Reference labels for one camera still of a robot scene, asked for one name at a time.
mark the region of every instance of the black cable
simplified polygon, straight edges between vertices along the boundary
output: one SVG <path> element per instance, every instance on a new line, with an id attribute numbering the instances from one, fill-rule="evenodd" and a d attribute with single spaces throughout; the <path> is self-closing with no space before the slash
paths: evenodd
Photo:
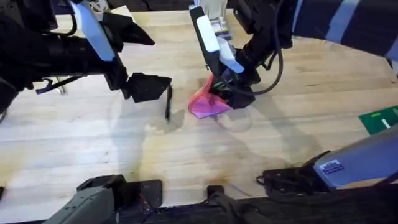
<path id="1" fill-rule="evenodd" d="M 264 177 L 261 176 L 261 175 L 258 176 L 258 177 L 256 177 L 256 182 L 257 182 L 259 185 L 265 187 L 264 181 L 261 182 L 260 179 L 263 179 L 263 180 L 264 180 Z M 270 195 L 268 195 L 267 199 L 270 200 L 270 201 L 272 201 L 272 202 L 275 202 L 275 203 L 284 203 L 284 204 L 287 204 L 287 205 L 305 206 L 305 207 L 321 207 L 321 206 L 333 205 L 333 204 L 335 204 L 335 203 L 340 203 L 340 202 L 342 202 L 343 200 L 347 199 L 347 197 L 348 197 L 348 196 L 345 195 L 345 196 L 340 197 L 340 198 L 334 198 L 333 200 L 330 200 L 330 201 L 327 201 L 327 202 L 320 202 L 320 203 L 289 202 L 289 201 L 282 200 L 281 198 L 272 197 L 272 196 L 270 196 Z"/>
<path id="2" fill-rule="evenodd" d="M 147 6 L 147 10 L 148 11 L 154 11 L 153 8 L 151 8 L 151 6 L 149 5 L 149 3 L 147 2 L 147 0 L 141 0 L 146 6 Z"/>
<path id="3" fill-rule="evenodd" d="M 282 72 L 284 70 L 284 59 L 283 59 L 283 55 L 282 55 L 282 47 L 280 46 L 280 40 L 279 40 L 278 17 L 279 17 L 279 11 L 280 11 L 280 8 L 282 7 L 283 2 L 284 2 L 284 0 L 280 0 L 275 9 L 274 25 L 273 25 L 275 50 L 277 51 L 278 59 L 279 59 L 279 71 L 278 71 L 278 75 L 277 75 L 275 81 L 273 82 L 273 84 L 271 86 L 269 86 L 265 90 L 248 92 L 248 91 L 240 90 L 236 86 L 230 85 L 228 83 L 228 81 L 226 81 L 223 77 L 221 77 L 220 74 L 214 74 L 214 76 L 217 79 L 221 80 L 228 88 L 235 91 L 236 93 L 240 93 L 242 95 L 247 95 L 247 96 L 257 96 L 257 95 L 265 94 L 265 93 L 268 93 L 269 91 L 271 91 L 273 88 L 275 88 L 275 86 L 278 85 L 280 78 L 282 78 Z"/>
<path id="4" fill-rule="evenodd" d="M 63 2 L 66 4 L 66 7 L 69 11 L 69 14 L 72 18 L 72 28 L 70 29 L 69 32 L 67 33 L 57 33 L 57 32 L 43 32 L 44 34 L 48 34 L 48 35 L 60 35 L 60 36 L 65 36 L 65 37 L 69 37 L 73 34 L 76 33 L 77 31 L 77 21 L 76 21 L 76 17 L 75 17 L 75 12 L 73 11 L 72 5 L 69 3 L 68 0 L 63 0 Z"/>

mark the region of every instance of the black mount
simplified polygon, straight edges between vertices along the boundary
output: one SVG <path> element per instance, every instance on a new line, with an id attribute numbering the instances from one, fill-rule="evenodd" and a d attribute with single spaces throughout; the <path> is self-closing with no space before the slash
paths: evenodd
<path id="1" fill-rule="evenodd" d="M 265 170 L 262 176 L 257 177 L 257 182 L 264 186 L 270 197 L 331 192 L 335 188 L 327 186 L 313 169 L 314 163 L 328 153 L 329 151 L 314 157 L 302 167 Z"/>
<path id="2" fill-rule="evenodd" d="M 90 178 L 76 189 L 81 191 L 90 187 L 112 189 L 115 210 L 142 205 L 142 211 L 148 212 L 147 210 L 160 208 L 163 203 L 161 180 L 126 182 L 123 175 L 108 175 Z"/>
<path id="3" fill-rule="evenodd" d="M 257 207 L 239 202 L 224 194 L 224 187 L 210 185 L 207 187 L 207 202 L 211 207 L 220 207 L 227 214 L 229 223 L 268 224 L 270 221 Z"/>

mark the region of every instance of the black bracket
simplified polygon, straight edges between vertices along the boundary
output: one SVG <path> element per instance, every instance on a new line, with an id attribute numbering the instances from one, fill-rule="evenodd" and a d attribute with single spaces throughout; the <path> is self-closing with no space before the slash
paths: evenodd
<path id="1" fill-rule="evenodd" d="M 314 163 L 328 153 L 329 151 L 314 157 L 302 167 L 265 170 L 262 176 L 257 177 L 257 182 L 264 186 L 270 197 L 331 192 L 335 188 L 327 186 L 313 169 Z"/>
<path id="2" fill-rule="evenodd" d="M 146 212 L 147 208 L 160 208 L 163 203 L 161 180 L 126 182 L 123 175 L 108 175 L 86 180 L 77 187 L 77 191 L 90 187 L 112 189 L 115 210 L 142 205 L 142 211 Z"/>

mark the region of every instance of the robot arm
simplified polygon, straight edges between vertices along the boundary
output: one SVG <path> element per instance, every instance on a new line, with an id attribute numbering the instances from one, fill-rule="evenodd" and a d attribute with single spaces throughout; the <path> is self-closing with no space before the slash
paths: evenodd
<path id="1" fill-rule="evenodd" d="M 87 1 L 65 2 L 86 38 L 72 36 L 76 24 L 72 33 L 51 32 L 57 28 L 51 0 L 0 0 L 0 114 L 20 91 L 32 90 L 33 82 L 49 81 L 36 91 L 41 94 L 96 74 L 103 74 L 109 89 L 121 90 L 125 99 L 158 99 L 171 79 L 141 73 L 129 78 L 118 55 L 124 42 L 154 45 L 145 31 L 127 16 L 105 12 L 98 21 Z M 54 85 L 47 79 L 65 76 L 71 77 Z"/>
<path id="2" fill-rule="evenodd" d="M 246 33 L 252 34 L 242 49 L 236 49 L 235 60 L 244 68 L 241 73 L 218 60 L 220 51 L 206 50 L 206 41 L 197 24 L 204 13 L 200 7 L 190 11 L 205 61 L 214 75 L 210 92 L 222 97 L 232 108 L 244 108 L 255 100 L 254 96 L 276 86 L 283 71 L 281 49 L 292 47 L 292 35 L 329 40 L 398 60 L 395 25 L 398 2 L 394 0 L 235 0 L 233 3 L 235 17 Z M 275 82 L 263 91 L 253 92 L 251 85 L 261 81 L 257 67 L 268 70 L 276 55 L 280 67 Z"/>

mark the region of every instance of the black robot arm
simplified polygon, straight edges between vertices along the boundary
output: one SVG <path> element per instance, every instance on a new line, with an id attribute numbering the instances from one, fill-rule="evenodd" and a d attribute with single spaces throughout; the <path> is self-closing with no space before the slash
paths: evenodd
<path id="1" fill-rule="evenodd" d="M 155 42 L 128 16 L 105 12 L 97 20 L 87 1 L 65 0 L 73 28 L 66 34 L 57 28 L 51 0 L 0 0 L 0 114 L 25 88 L 48 77 L 68 78 L 37 90 L 38 94 L 87 75 L 103 74 L 110 90 L 121 90 L 136 102 L 158 99 L 170 85 L 167 77 L 141 73 L 129 78 L 119 58 L 123 43 Z M 87 38 L 72 36 L 77 22 Z"/>

